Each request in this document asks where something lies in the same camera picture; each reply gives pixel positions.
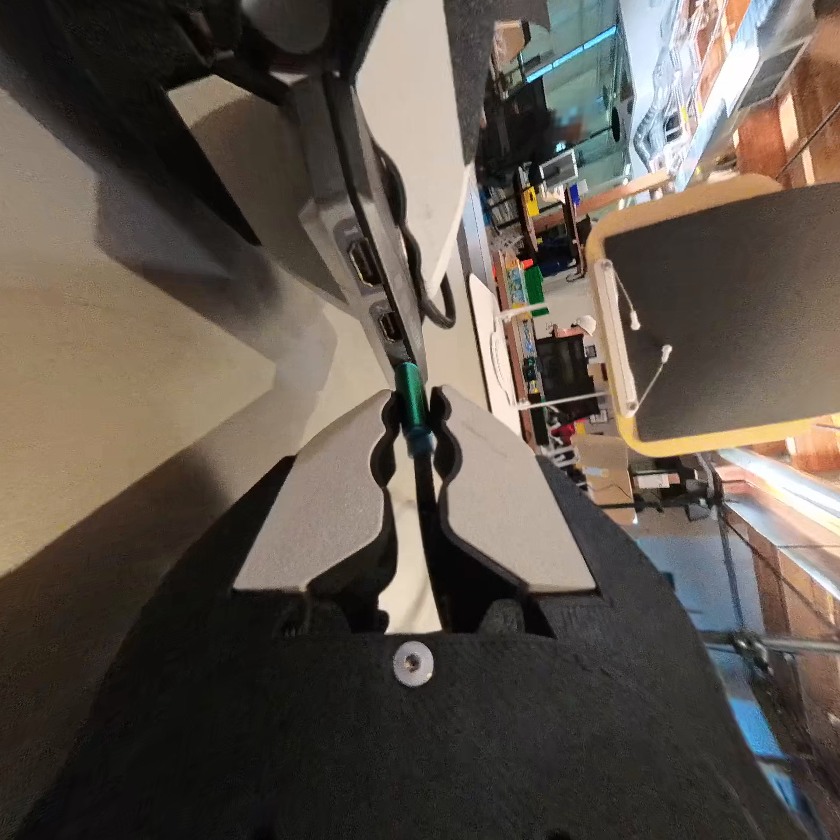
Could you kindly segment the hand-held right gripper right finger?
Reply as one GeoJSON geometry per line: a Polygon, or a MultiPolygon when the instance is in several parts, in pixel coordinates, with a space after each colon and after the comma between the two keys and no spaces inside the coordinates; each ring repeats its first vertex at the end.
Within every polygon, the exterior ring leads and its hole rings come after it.
{"type": "Polygon", "coordinates": [[[452,385],[432,390],[429,410],[445,537],[527,595],[593,593],[590,567],[522,437],[452,385]]]}

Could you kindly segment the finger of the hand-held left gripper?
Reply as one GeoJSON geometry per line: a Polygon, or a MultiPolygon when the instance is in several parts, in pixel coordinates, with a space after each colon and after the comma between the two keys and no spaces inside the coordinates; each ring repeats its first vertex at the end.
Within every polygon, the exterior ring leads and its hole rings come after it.
{"type": "Polygon", "coordinates": [[[167,98],[234,200],[312,198],[294,113],[217,76],[176,87],[167,98]]]}
{"type": "Polygon", "coordinates": [[[457,6],[384,2],[354,81],[372,138],[402,179],[405,226],[429,298],[448,269],[470,181],[455,80],[457,6]]]}

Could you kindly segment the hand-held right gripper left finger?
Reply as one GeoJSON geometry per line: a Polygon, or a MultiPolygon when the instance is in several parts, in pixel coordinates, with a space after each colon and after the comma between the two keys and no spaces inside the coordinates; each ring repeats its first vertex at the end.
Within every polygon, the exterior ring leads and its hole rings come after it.
{"type": "Polygon", "coordinates": [[[298,452],[234,580],[239,592],[339,592],[394,533],[398,399],[383,390],[298,452]]]}

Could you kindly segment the dark grey usb hub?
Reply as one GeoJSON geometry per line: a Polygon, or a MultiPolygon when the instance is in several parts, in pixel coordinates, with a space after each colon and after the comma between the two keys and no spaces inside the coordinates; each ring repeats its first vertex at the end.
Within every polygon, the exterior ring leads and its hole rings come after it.
{"type": "Polygon", "coordinates": [[[425,379],[416,282],[361,103],[349,82],[330,73],[291,93],[311,185],[299,219],[331,276],[322,294],[360,324],[391,385],[404,363],[425,379]]]}

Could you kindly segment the black monitor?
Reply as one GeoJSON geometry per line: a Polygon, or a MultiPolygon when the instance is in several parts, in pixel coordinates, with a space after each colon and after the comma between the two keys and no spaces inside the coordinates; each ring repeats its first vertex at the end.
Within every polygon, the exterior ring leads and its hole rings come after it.
{"type": "Polygon", "coordinates": [[[576,396],[572,402],[550,407],[567,423],[582,421],[600,412],[594,380],[588,371],[584,337],[537,339],[536,349],[542,390],[547,402],[576,396]]]}

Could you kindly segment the white lamp base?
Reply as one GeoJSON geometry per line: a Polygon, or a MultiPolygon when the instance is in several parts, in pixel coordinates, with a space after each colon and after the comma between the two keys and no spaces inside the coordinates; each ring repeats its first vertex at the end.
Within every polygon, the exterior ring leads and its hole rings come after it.
{"type": "Polygon", "coordinates": [[[522,414],[497,294],[473,273],[467,279],[467,289],[490,413],[521,437],[522,414]]]}

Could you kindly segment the wood-rimmed black panel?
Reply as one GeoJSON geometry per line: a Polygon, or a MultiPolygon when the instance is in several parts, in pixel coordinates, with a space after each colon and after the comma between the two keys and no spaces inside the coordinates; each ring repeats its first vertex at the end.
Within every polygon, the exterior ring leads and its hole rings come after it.
{"type": "Polygon", "coordinates": [[[616,425],[640,455],[769,443],[839,409],[839,183],[759,174],[614,211],[586,242],[616,425]],[[594,263],[637,312],[638,409],[617,411],[594,263]]]}

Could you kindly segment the white bracket bar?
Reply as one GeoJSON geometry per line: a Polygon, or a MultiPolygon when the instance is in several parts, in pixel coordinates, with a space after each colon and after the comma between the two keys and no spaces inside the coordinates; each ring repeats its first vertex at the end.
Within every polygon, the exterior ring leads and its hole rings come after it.
{"type": "Polygon", "coordinates": [[[617,411],[634,417],[638,409],[637,388],[627,350],[628,332],[641,328],[637,312],[609,259],[594,263],[594,295],[602,312],[606,357],[612,367],[611,381],[617,411]]]}

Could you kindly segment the grey ventilation duct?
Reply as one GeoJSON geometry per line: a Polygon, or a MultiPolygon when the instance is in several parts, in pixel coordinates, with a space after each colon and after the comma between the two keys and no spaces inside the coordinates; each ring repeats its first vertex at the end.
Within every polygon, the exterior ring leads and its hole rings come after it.
{"type": "Polygon", "coordinates": [[[654,96],[633,133],[633,150],[648,172],[665,171],[675,189],[696,178],[703,157],[736,132],[740,122],[781,89],[814,34],[761,50],[734,42],[707,95],[685,87],[687,59],[669,47],[654,67],[654,96]]]}

